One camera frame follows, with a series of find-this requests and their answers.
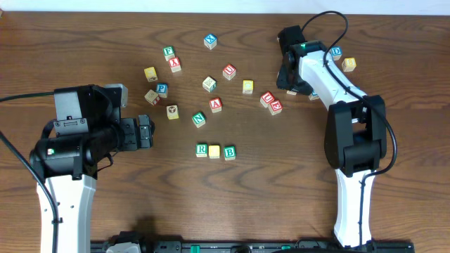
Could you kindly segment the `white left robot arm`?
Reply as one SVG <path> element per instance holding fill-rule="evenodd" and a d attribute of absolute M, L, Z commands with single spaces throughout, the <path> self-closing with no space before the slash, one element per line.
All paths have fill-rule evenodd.
<path fill-rule="evenodd" d="M 50 133 L 64 125 L 55 119 L 44 127 L 30 153 L 43 186 L 37 187 L 41 210 L 41 252 L 90 252 L 91 209 L 98 163 L 112 153 L 148 149 L 155 125 L 148 115 L 108 122 L 73 135 Z"/>

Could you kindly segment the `yellow O block placed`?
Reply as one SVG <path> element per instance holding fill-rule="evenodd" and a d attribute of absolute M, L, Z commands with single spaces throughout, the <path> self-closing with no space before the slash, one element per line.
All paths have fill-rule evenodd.
<path fill-rule="evenodd" d="M 221 156 L 221 148 L 219 145 L 209 145 L 208 155 L 210 159 L 219 159 Z"/>

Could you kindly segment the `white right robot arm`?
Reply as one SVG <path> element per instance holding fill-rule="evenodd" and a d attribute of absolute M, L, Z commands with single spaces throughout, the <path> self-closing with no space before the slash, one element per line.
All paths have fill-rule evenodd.
<path fill-rule="evenodd" d="M 344 248 L 367 245 L 373 173 L 387 151 L 385 125 L 361 99 L 319 41 L 281 42 L 277 86 L 306 96 L 316 93 L 328 111 L 324 150 L 337 176 L 334 235 Z"/>

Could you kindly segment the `green R block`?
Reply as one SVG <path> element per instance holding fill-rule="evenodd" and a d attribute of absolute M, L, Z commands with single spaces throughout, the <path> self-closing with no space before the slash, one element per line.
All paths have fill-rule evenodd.
<path fill-rule="evenodd" d="M 206 143 L 198 143 L 195 146 L 195 156 L 196 157 L 207 157 L 208 156 L 208 145 Z"/>

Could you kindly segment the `green B block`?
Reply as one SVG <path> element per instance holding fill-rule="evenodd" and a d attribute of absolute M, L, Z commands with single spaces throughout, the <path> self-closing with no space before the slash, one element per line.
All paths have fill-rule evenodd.
<path fill-rule="evenodd" d="M 224 147 L 224 159 L 226 161 L 236 159 L 236 148 L 234 146 Z"/>

